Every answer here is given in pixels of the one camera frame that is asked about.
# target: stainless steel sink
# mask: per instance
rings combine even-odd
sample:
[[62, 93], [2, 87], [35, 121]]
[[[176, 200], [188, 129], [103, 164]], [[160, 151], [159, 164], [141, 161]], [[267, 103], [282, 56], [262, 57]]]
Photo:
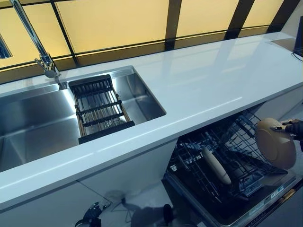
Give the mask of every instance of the stainless steel sink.
[[[132, 66], [73, 81], [105, 74], [111, 76], [135, 125], [166, 114]], [[71, 90], [59, 90], [57, 84], [0, 97], [0, 172], [77, 146], [80, 130], [74, 105]]]

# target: open dishwasher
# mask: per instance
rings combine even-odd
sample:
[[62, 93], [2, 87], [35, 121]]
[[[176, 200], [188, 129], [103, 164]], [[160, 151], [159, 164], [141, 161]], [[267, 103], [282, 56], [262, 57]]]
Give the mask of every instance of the open dishwasher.
[[[178, 139], [165, 178], [211, 226], [256, 221], [298, 181], [294, 172], [272, 166], [260, 153], [254, 138], [258, 121], [244, 111]], [[205, 149], [228, 182], [214, 171]]]

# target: dish drying rack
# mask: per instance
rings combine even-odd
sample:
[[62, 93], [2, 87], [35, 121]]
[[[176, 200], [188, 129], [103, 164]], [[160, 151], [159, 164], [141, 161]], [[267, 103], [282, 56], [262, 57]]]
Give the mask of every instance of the dish drying rack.
[[[287, 174], [272, 166], [260, 153], [254, 138], [260, 119], [244, 111], [180, 137], [169, 163], [169, 170], [185, 168], [214, 203], [229, 203], [234, 198], [248, 201], [263, 187], [268, 174]], [[221, 183], [209, 174], [201, 150], [208, 148], [231, 179], [231, 185]]]
[[134, 126], [116, 93], [110, 75], [72, 81], [79, 144]]

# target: label on dishwasher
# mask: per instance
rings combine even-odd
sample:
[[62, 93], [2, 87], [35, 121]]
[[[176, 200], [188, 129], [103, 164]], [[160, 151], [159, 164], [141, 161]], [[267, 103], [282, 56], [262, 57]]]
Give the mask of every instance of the label on dishwasher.
[[250, 215], [256, 213], [259, 209], [264, 206], [264, 201], [260, 202], [257, 206], [250, 210]]
[[271, 194], [271, 199], [273, 199], [276, 195], [278, 195], [281, 191], [283, 191], [284, 186], [280, 186], [277, 190], [274, 191], [274, 193]]

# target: countertop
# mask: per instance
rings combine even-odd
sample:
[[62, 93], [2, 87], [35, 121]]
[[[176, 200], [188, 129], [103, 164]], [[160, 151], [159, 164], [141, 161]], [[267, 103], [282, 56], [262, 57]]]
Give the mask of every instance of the countertop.
[[[1, 172], [0, 210], [302, 86], [302, 63], [271, 42], [289, 37], [249, 36], [63, 71], [72, 78], [133, 65], [167, 114]], [[0, 96], [49, 82], [4, 84]]]

